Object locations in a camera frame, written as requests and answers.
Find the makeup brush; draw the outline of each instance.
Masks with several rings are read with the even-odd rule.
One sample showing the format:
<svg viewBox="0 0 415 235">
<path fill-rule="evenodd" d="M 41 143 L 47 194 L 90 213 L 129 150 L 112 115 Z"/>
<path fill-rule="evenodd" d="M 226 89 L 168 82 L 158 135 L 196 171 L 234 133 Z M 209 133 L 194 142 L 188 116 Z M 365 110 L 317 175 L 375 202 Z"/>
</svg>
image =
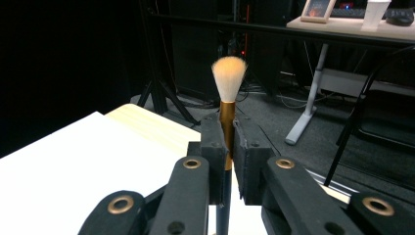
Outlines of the makeup brush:
<svg viewBox="0 0 415 235">
<path fill-rule="evenodd" d="M 226 147 L 223 205 L 216 207 L 216 234 L 228 234 L 232 185 L 232 157 L 235 129 L 235 100 L 244 78 L 247 65 L 238 57 L 223 57 L 212 66 L 214 80 L 220 96 L 219 120 L 222 125 Z"/>
</svg>

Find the white desk leg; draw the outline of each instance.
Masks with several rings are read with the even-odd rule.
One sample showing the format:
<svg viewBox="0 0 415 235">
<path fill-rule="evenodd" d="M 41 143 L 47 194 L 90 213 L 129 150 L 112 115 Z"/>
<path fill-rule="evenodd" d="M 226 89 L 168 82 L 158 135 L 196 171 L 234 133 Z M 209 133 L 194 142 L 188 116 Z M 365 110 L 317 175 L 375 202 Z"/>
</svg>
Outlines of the white desk leg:
<svg viewBox="0 0 415 235">
<path fill-rule="evenodd" d="M 315 69 L 314 77 L 312 78 L 311 88 L 308 94 L 308 100 L 307 105 L 305 107 L 305 111 L 304 113 L 302 113 L 301 117 L 299 118 L 299 120 L 291 129 L 290 133 L 287 135 L 285 139 L 285 142 L 289 145 L 295 145 L 297 143 L 300 136 L 302 135 L 302 132 L 305 130 L 309 121 L 314 115 L 314 112 L 317 110 L 317 108 L 314 107 L 314 100 L 320 84 L 321 71 L 324 67 L 324 61 L 326 60 L 326 53 L 328 47 L 329 46 L 327 44 L 323 44 L 323 47 L 321 48 L 320 58 L 318 59 L 317 68 Z"/>
</svg>

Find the white paper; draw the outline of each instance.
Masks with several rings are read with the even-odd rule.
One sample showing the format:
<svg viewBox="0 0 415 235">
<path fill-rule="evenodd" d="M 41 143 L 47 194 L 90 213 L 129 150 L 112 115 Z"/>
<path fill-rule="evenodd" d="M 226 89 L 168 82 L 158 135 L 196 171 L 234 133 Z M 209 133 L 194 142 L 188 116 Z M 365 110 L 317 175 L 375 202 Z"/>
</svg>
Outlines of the white paper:
<svg viewBox="0 0 415 235">
<path fill-rule="evenodd" d="M 77 234 L 106 196 L 148 196 L 182 157 L 94 113 L 0 160 L 0 234 Z"/>
</svg>

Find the cable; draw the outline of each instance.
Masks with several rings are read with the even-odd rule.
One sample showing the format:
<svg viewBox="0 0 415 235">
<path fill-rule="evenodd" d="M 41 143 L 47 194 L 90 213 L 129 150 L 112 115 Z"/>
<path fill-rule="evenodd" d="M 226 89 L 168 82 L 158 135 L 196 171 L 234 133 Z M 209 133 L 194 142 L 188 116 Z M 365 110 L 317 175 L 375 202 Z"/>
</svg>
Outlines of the cable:
<svg viewBox="0 0 415 235">
<path fill-rule="evenodd" d="M 312 77 L 314 77 L 314 72 L 313 72 L 312 67 L 311 67 L 311 62 L 310 62 L 310 58 L 308 56 L 308 50 L 307 50 L 307 46 L 305 45 L 305 41 L 303 41 L 303 44 L 304 44 L 304 49 L 305 49 L 305 55 L 307 56 L 308 67 L 310 68 L 310 72 L 311 72 Z"/>
<path fill-rule="evenodd" d="M 357 63 L 356 67 L 354 68 L 353 73 L 356 73 L 357 69 L 359 68 L 360 64 L 361 64 L 361 63 L 362 63 L 362 61 L 363 61 L 363 58 L 366 56 L 366 53 L 367 53 L 367 50 L 364 50 L 363 56 L 361 56 L 361 57 L 360 57 L 360 60 L 359 60 L 359 62 Z"/>
<path fill-rule="evenodd" d="M 158 0 L 156 0 L 155 3 L 156 3 L 157 13 L 159 14 L 160 11 L 159 11 Z M 171 76 L 171 80 L 174 84 L 175 91 L 177 92 L 178 89 L 177 89 L 177 85 L 176 85 L 176 82 L 175 82 L 175 79 L 174 79 L 173 69 L 171 68 L 171 62 L 170 62 L 170 59 L 168 58 L 167 47 L 165 46 L 164 32 L 162 31 L 161 24 L 160 24 L 160 32 L 161 32 L 161 39 L 162 39 L 161 42 L 162 42 L 162 46 L 163 46 L 164 53 L 165 53 L 165 59 L 167 60 L 168 69 L 170 70 L 170 76 Z"/>
<path fill-rule="evenodd" d="M 280 95 L 276 95 L 275 97 L 278 97 L 278 98 L 280 98 L 281 99 L 281 102 L 287 107 L 287 108 L 290 108 L 290 109 L 300 109 L 300 108 L 304 108 L 307 104 L 307 102 L 308 101 L 306 101 L 306 100 L 299 100 L 299 99 L 296 99 L 296 98 L 292 98 L 292 97 L 288 97 L 288 96 L 283 96 L 282 95 L 282 93 L 281 93 L 281 90 L 278 90 L 278 92 L 280 93 Z M 325 95 L 324 97 L 322 97 L 322 98 L 319 98 L 319 99 L 315 99 L 314 100 L 314 102 L 319 102 L 319 101 L 323 101 L 323 100 L 326 100 L 326 99 L 328 99 L 329 97 L 331 97 L 331 96 L 333 96 L 334 94 L 336 94 L 336 92 L 332 92 L 331 94 L 329 94 L 329 95 Z M 305 104 L 303 104 L 303 105 L 300 105 L 300 106 L 290 106 L 290 105 L 288 105 L 288 104 L 286 104 L 285 102 L 284 102 L 284 99 L 286 99 L 286 100 L 292 100 L 292 101 L 295 101 L 295 102 L 300 102 L 300 103 L 305 103 Z"/>
<path fill-rule="evenodd" d="M 248 98 L 248 95 L 250 94 L 250 91 L 245 91 L 244 97 L 242 98 L 242 100 L 236 100 L 236 102 L 243 102 Z"/>
<path fill-rule="evenodd" d="M 268 135 L 265 133 L 265 131 L 262 129 L 262 127 L 260 127 L 260 125 L 259 125 L 259 128 L 262 131 L 263 135 L 265 135 L 265 137 L 269 141 L 269 143 L 272 145 L 272 147 L 273 147 L 272 152 L 274 152 L 274 149 L 275 149 L 278 152 L 278 155 L 280 157 L 282 157 L 283 155 L 281 154 L 281 152 L 277 149 L 277 147 L 275 147 L 275 145 L 272 143 L 272 141 L 269 139 Z"/>
</svg>

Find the gold ferrule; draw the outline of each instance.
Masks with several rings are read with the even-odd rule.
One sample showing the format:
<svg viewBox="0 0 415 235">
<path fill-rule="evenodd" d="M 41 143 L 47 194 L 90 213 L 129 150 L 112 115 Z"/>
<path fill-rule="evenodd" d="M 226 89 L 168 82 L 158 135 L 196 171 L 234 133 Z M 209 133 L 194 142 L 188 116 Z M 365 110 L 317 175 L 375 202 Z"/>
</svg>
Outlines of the gold ferrule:
<svg viewBox="0 0 415 235">
<path fill-rule="evenodd" d="M 226 156 L 225 170 L 232 169 L 232 157 L 233 157 L 233 142 L 235 128 L 233 126 L 233 120 L 235 118 L 235 102 L 220 102 L 219 120 L 222 125 L 223 135 L 225 137 L 225 144 L 229 150 Z"/>
</svg>

